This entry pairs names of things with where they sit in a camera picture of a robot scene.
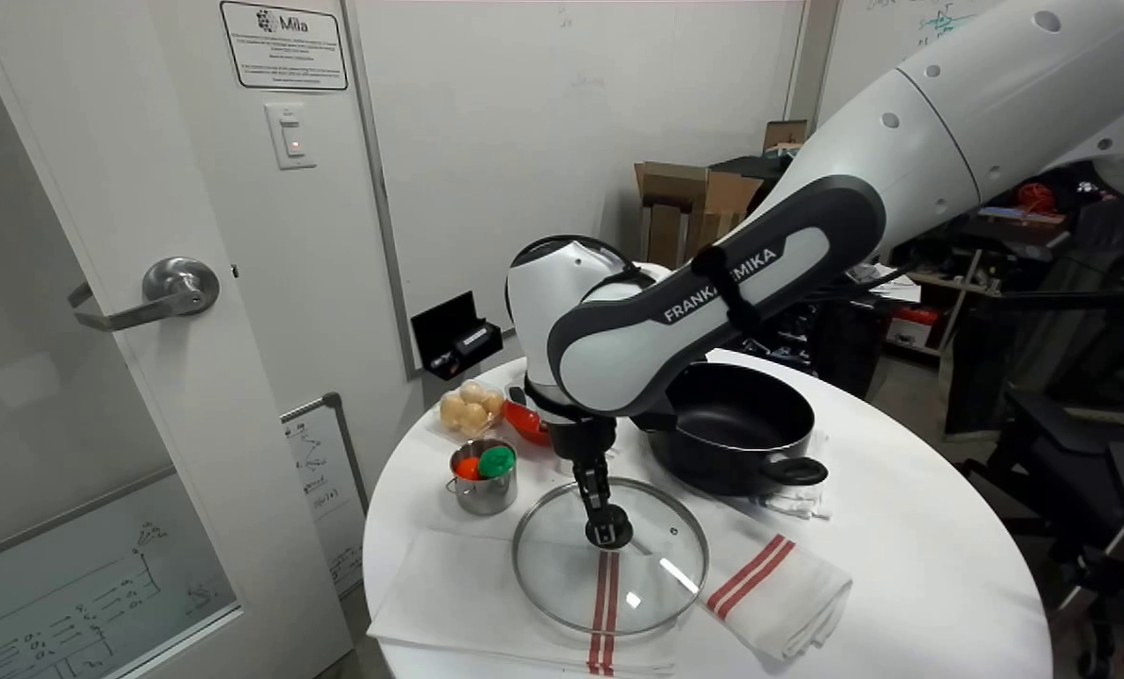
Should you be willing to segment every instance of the round white table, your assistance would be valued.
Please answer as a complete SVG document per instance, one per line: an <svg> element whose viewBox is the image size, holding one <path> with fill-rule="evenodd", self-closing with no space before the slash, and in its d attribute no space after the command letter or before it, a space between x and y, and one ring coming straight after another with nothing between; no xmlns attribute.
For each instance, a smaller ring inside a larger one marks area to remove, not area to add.
<svg viewBox="0 0 1124 679"><path fill-rule="evenodd" d="M752 365L787 380L820 416L810 453L829 465L834 516L794 519L763 512L799 548L824 553L853 575L839 633L787 662L794 679L1050 679L1053 643L1037 584L986 497L917 433L873 402L776 360L716 350L716 360ZM526 360L506 360L479 380L518 385ZM465 528L509 536L542 489L568 481L558 461L526 456L518 505L475 519L462 516L447 492L450 453L462 442L431 407L387 456L366 519L366 595L381 616L397 584L399 558L419 528ZM650 478L687 497L650 456L646 433L620 422L607 453L610 475ZM468 654L440 649L381 643L397 676L558 676L537 662ZM680 662L670 676L770 676L729 631L680 631Z"/></svg>

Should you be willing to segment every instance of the food item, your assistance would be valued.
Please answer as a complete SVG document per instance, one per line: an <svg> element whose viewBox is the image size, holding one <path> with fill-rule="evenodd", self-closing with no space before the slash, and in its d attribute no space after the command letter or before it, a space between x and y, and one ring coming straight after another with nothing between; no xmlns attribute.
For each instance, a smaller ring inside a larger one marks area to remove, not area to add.
<svg viewBox="0 0 1124 679"><path fill-rule="evenodd" d="M518 468L518 453L514 453L514 443L489 443L489 448L482 448L482 456L479 456L479 475L482 478L501 478L501 475L509 475Z"/></svg>
<svg viewBox="0 0 1124 679"><path fill-rule="evenodd" d="M546 428L546 422L542 422L533 407L509 399L509 402L501 407L501 419L506 419L526 442L533 442L533 443L550 443L550 428Z"/></svg>
<svg viewBox="0 0 1124 679"><path fill-rule="evenodd" d="M482 471L479 471L479 456L455 456L452 461L452 475L455 478L479 478Z"/></svg>
<svg viewBox="0 0 1124 679"><path fill-rule="evenodd" d="M440 395L440 422L452 433L482 436L501 416L501 395L482 389L479 380L465 380L462 389Z"/></svg>

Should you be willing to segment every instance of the black pot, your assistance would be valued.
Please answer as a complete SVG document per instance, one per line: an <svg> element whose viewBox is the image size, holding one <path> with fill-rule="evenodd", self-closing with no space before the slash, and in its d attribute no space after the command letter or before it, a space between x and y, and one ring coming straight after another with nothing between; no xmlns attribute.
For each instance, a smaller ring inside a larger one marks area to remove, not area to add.
<svg viewBox="0 0 1124 679"><path fill-rule="evenodd" d="M687 365L668 385L668 402L634 422L670 475L708 492L765 492L826 478L826 468L805 456L816 407L756 368Z"/></svg>

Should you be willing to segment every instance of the door handle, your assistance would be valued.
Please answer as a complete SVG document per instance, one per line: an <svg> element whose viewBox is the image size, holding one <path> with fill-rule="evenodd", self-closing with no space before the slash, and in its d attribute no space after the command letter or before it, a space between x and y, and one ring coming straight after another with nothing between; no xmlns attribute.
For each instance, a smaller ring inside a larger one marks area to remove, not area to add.
<svg viewBox="0 0 1124 679"><path fill-rule="evenodd" d="M121 329L140 329L166 318L195 318L211 307L218 297L218 274L199 261L162 256L144 272L144 297L147 297L144 304L102 318L88 307L91 297L96 289L88 284L78 284L68 294L77 320L98 331L121 331Z"/></svg>

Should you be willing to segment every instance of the white towel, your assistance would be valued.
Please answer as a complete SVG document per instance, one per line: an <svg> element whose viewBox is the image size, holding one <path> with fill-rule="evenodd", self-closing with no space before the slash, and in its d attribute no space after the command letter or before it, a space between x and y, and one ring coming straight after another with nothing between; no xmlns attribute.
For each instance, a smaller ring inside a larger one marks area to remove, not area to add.
<svg viewBox="0 0 1124 679"><path fill-rule="evenodd" d="M605 588L620 588L614 561L600 566L607 566ZM610 608L594 600L594 622L605 631L614 626L607 616ZM674 662L674 631L634 641L563 631L519 593L509 540L419 531L394 593L375 616L371 637L537 658L566 668L566 676L668 676Z"/></svg>
<svg viewBox="0 0 1124 679"><path fill-rule="evenodd" d="M716 500L687 505L708 531L706 610L765 668L794 662L834 633L853 575L763 519Z"/></svg>

